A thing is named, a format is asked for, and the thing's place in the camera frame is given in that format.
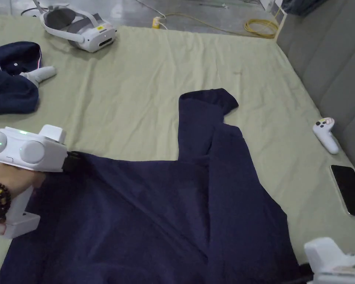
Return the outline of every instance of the white vr headset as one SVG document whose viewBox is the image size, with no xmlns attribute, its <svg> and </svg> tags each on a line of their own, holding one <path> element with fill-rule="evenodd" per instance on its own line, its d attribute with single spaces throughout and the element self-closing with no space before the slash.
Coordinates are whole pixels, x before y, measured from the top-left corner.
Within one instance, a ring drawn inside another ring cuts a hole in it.
<svg viewBox="0 0 355 284">
<path fill-rule="evenodd" d="M 33 1 L 41 13 L 40 20 L 45 30 L 54 36 L 67 39 L 76 48 L 96 52 L 113 43 L 116 38 L 116 30 L 98 14 L 91 15 L 71 6 L 55 7 L 45 12 L 36 0 Z M 73 22 L 77 16 L 82 19 Z"/>
</svg>

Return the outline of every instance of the smartphone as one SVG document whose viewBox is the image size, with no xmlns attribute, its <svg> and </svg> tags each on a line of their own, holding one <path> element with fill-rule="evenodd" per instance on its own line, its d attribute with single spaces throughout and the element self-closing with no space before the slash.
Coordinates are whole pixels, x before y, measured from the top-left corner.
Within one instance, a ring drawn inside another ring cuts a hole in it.
<svg viewBox="0 0 355 284">
<path fill-rule="evenodd" d="M 355 171 L 350 167 L 331 165 L 335 181 L 345 202 L 347 211 L 355 216 Z"/>
</svg>

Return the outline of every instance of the white controller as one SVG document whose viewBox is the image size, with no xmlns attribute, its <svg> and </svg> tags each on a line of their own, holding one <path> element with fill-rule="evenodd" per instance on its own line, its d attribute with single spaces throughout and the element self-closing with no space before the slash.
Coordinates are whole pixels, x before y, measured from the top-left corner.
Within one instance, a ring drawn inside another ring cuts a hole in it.
<svg viewBox="0 0 355 284">
<path fill-rule="evenodd" d="M 331 117 L 320 119 L 313 126 L 313 132 L 316 134 L 318 140 L 329 151 L 330 154 L 338 154 L 339 148 L 334 141 L 331 129 L 335 124 L 335 120 Z"/>
<path fill-rule="evenodd" d="M 55 76 L 56 73 L 57 71 L 53 66 L 48 66 L 48 67 L 41 67 L 27 73 L 22 72 L 20 73 L 20 75 L 30 80 L 38 88 L 40 82 Z"/>
<path fill-rule="evenodd" d="M 5 127 L 0 129 L 0 162 L 27 170 L 62 172 L 67 147 L 62 128 L 45 125 L 38 134 Z M 40 217 L 24 212 L 33 187 L 18 195 L 0 224 L 0 236 L 8 239 L 34 231 Z"/>
<path fill-rule="evenodd" d="M 307 242 L 304 249 L 314 272 L 312 284 L 355 284 L 355 253 L 343 253 L 328 237 Z"/>
</svg>

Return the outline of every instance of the navy blue shirt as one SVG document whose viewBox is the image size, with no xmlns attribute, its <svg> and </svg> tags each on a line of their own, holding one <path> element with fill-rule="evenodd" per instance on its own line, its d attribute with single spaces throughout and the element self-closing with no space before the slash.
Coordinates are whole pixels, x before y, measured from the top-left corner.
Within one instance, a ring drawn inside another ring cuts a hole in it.
<svg viewBox="0 0 355 284">
<path fill-rule="evenodd" d="M 34 112 L 38 104 L 38 88 L 20 76 L 41 65 L 38 44 L 17 42 L 0 46 L 0 114 Z"/>
<path fill-rule="evenodd" d="M 259 183 L 224 89 L 179 99 L 177 161 L 81 153 L 51 174 L 13 240 L 0 284 L 280 283 L 298 275 L 281 207 Z"/>
</svg>

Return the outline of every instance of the mattress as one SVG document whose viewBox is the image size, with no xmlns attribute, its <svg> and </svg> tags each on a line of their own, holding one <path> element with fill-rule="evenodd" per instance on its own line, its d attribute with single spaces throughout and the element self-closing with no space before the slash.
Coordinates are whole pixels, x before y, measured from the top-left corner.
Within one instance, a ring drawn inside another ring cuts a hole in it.
<svg viewBox="0 0 355 284">
<path fill-rule="evenodd" d="M 175 160 L 179 96 L 224 88 L 239 103 L 225 122 L 241 129 L 262 186 L 286 212 L 299 262 L 316 237 L 355 251 L 355 217 L 330 172 L 331 164 L 352 165 L 314 136 L 319 111 L 274 41 L 118 27 L 117 41 L 91 54 L 47 34 L 36 18 L 0 16 L 0 46 L 16 41 L 38 43 L 43 66 L 58 74 L 41 83 L 35 113 L 0 115 L 0 128 L 52 124 L 67 131 L 71 151 Z M 0 238 L 0 267 L 9 245 Z"/>
</svg>

